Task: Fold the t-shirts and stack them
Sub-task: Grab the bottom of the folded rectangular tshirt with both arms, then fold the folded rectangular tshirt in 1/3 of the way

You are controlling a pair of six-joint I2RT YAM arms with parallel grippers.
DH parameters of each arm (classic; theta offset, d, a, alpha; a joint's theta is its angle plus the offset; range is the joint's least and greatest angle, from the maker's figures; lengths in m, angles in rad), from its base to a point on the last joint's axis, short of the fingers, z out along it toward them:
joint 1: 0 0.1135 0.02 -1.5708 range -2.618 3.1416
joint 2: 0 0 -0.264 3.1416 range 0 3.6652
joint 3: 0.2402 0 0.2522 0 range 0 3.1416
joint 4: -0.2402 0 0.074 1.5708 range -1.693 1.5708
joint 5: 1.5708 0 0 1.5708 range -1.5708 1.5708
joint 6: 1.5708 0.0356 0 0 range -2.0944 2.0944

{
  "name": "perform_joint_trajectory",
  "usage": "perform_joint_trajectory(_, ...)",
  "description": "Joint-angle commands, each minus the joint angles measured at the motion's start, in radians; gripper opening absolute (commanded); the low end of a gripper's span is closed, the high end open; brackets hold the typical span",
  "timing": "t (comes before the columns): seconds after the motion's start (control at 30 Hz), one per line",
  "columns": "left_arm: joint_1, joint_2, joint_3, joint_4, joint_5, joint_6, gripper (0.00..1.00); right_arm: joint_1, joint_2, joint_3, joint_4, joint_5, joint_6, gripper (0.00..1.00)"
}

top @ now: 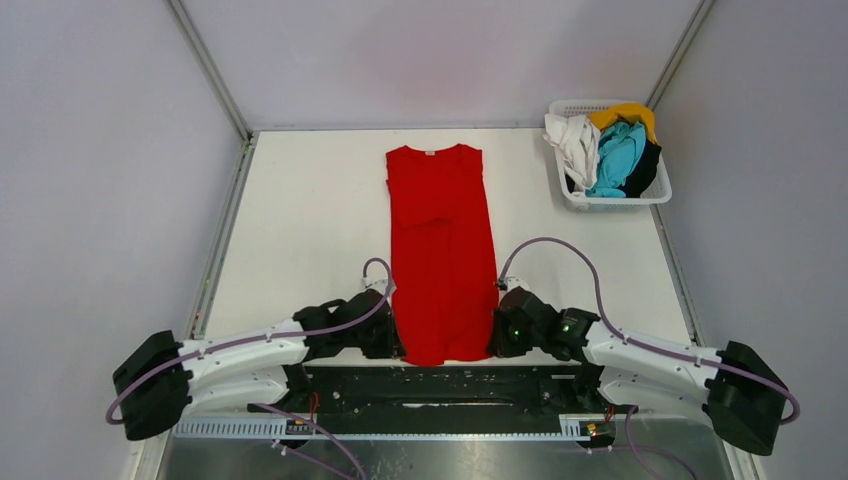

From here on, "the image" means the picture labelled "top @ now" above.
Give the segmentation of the red t-shirt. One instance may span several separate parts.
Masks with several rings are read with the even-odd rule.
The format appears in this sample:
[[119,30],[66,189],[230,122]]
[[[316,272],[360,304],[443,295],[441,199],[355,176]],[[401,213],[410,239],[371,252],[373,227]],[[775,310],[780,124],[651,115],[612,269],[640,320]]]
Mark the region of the red t-shirt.
[[407,362],[488,358],[497,276],[483,153],[457,144],[386,155],[392,296]]

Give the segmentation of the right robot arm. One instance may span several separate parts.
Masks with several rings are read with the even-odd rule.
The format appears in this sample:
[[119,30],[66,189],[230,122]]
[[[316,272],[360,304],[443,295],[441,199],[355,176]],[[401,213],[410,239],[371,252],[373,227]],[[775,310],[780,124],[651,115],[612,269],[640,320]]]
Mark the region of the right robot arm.
[[569,395],[583,410],[635,406],[675,414],[711,427],[748,453],[773,452],[786,386],[743,343],[715,349],[628,330],[613,333],[596,313],[556,310],[530,291],[512,288],[494,311],[490,350],[513,358],[534,348],[576,363]]

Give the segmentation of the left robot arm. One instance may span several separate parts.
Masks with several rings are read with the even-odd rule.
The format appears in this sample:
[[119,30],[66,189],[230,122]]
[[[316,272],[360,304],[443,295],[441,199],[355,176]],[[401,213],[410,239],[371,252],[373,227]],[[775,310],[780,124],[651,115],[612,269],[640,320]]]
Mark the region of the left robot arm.
[[296,411],[316,400],[305,370],[311,360],[357,349],[368,359],[405,354],[387,297],[374,288],[349,300],[304,307],[264,329],[179,341],[148,337],[113,373],[117,398],[106,420],[130,441],[146,440],[199,412],[281,405]]

